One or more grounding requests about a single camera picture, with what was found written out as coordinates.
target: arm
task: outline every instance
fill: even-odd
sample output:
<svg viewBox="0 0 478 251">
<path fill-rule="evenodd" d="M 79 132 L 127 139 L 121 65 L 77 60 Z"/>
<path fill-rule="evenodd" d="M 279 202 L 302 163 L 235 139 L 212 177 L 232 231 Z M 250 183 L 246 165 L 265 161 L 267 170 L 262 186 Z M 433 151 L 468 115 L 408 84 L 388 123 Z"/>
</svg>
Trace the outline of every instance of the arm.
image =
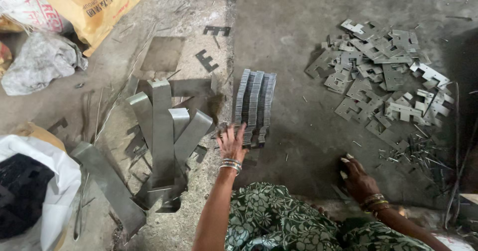
<svg viewBox="0 0 478 251">
<path fill-rule="evenodd" d="M 221 150 L 221 157 L 235 159 L 242 164 L 247 150 L 242 149 L 242 137 L 246 125 L 243 124 L 234 137 L 234 125 L 222 133 L 222 139 L 217 141 Z M 204 205 L 199 223 L 196 227 L 196 236 L 193 251 L 223 251 L 224 239 L 229 223 L 232 184 L 236 178 L 236 169 L 222 167 L 219 170 L 216 182 Z"/>
<path fill-rule="evenodd" d="M 351 155 L 342 158 L 349 172 L 345 179 L 346 187 L 354 199 L 362 204 L 365 199 L 373 194 L 380 193 L 379 187 L 371 176 L 367 175 L 363 166 Z M 386 208 L 388 203 L 372 205 L 369 210 L 374 211 L 375 217 L 393 230 L 418 239 L 436 251 L 450 251 L 442 242 L 423 228 L 401 216 L 398 211 Z"/>
</svg>

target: floral fabric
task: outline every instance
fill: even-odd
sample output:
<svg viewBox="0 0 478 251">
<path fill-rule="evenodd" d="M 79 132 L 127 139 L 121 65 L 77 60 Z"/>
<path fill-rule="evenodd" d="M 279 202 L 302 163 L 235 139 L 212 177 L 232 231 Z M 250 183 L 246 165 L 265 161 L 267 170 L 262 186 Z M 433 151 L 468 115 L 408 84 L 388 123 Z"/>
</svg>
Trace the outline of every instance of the floral fabric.
<svg viewBox="0 0 478 251">
<path fill-rule="evenodd" d="M 368 223 L 346 235 L 316 209 L 292 198 L 284 186 L 254 183 L 233 191 L 227 251 L 432 251 L 419 240 L 380 222 Z"/>
</svg>

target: dirt floor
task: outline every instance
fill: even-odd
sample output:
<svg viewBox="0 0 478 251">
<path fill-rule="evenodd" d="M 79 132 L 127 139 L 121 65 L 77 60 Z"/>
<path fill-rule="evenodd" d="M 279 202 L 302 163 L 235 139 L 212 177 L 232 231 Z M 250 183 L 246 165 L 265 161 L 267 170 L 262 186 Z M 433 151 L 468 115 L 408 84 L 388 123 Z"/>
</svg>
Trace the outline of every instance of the dirt floor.
<svg viewBox="0 0 478 251">
<path fill-rule="evenodd" d="M 349 215 L 350 205 L 343 204 L 331 188 L 336 184 L 336 161 L 345 152 L 354 154 L 365 168 L 377 178 L 384 193 L 395 203 L 443 208 L 446 197 L 437 190 L 425 190 L 430 183 L 418 172 L 409 175 L 408 165 L 382 163 L 379 148 L 387 145 L 362 126 L 347 122 L 334 113 L 342 96 L 326 90 L 319 79 L 312 80 L 303 71 L 316 45 L 328 34 L 342 34 L 338 28 L 345 19 L 356 22 L 374 20 L 396 25 L 398 29 L 414 29 L 421 46 L 434 67 L 448 74 L 452 80 L 463 82 L 462 93 L 475 90 L 469 65 L 475 64 L 476 21 L 445 18 L 470 16 L 476 18 L 478 0 L 141 0 L 115 25 L 98 49 L 88 59 L 87 71 L 53 81 L 46 89 L 27 96 L 9 97 L 0 90 L 2 122 L 0 132 L 8 133 L 22 121 L 33 121 L 49 127 L 65 117 L 69 126 L 60 130 L 69 150 L 81 140 L 87 95 L 94 91 L 88 115 L 88 137 L 94 134 L 98 103 L 101 102 L 100 132 L 97 146 L 118 168 L 124 182 L 136 193 L 147 166 L 132 160 L 124 149 L 132 139 L 126 131 L 136 125 L 136 118 L 124 98 L 111 111 L 114 101 L 132 73 L 140 79 L 168 77 L 173 72 L 141 71 L 141 63 L 148 48 L 147 36 L 183 37 L 184 47 L 172 79 L 207 78 L 210 74 L 200 65 L 195 54 L 203 49 L 219 64 L 213 72 L 218 77 L 220 92 L 224 95 L 218 123 L 230 122 L 233 107 L 234 81 L 245 68 L 278 74 L 276 93 L 272 103 L 272 127 L 266 147 L 260 154 L 258 167 L 244 171 L 236 185 L 255 181 L 270 181 L 286 185 L 291 193 L 304 195 L 314 203 L 325 206 L 336 218 Z M 229 37 L 203 35 L 206 25 L 229 26 Z M 2 40 L 18 53 L 25 35 Z M 82 88 L 75 85 L 85 83 Z M 102 100 L 99 100 L 103 89 Z M 302 96 L 308 100 L 304 103 Z M 465 98 L 464 114 L 475 112 L 472 100 Z M 437 131 L 447 144 L 453 145 L 454 113 L 445 128 Z M 412 127 L 405 127 L 404 133 Z M 61 250 L 190 250 L 194 231 L 219 167 L 219 152 L 211 135 L 201 140 L 208 148 L 201 164 L 189 162 L 189 190 L 182 196 L 181 209 L 174 214 L 157 214 L 158 201 L 147 211 L 147 224 L 128 245 L 117 237 L 116 224 L 110 217 L 108 201 L 94 181 L 87 185 L 83 208 L 83 232 L 73 241 L 73 226 L 78 201 L 73 202 L 73 215 Z M 352 141 L 359 141 L 358 147 Z M 146 155 L 151 163 L 151 156 Z M 430 214 L 438 228 L 437 212 Z"/>
</svg>

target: nail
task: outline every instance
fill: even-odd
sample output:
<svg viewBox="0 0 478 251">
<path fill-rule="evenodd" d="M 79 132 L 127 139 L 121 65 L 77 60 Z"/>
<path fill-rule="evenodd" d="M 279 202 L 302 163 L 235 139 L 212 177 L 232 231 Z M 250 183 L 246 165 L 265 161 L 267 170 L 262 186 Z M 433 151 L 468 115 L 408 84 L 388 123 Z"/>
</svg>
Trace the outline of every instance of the nail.
<svg viewBox="0 0 478 251">
<path fill-rule="evenodd" d="M 340 176 L 342 176 L 342 179 L 343 179 L 343 180 L 345 180 L 345 179 L 347 179 L 347 178 L 349 177 L 349 176 L 348 176 L 345 172 L 343 172 L 343 171 L 340 171 Z"/>
</svg>

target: brown paper bag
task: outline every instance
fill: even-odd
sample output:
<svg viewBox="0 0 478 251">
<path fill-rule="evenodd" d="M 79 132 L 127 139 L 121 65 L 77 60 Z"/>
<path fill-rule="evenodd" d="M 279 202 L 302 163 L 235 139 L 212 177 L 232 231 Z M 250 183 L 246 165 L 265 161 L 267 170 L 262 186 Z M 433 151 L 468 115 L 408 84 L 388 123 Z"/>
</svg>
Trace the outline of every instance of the brown paper bag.
<svg viewBox="0 0 478 251">
<path fill-rule="evenodd" d="M 113 25 L 140 0 L 47 0 L 75 27 L 80 40 L 90 48 L 87 57 L 109 34 Z"/>
</svg>

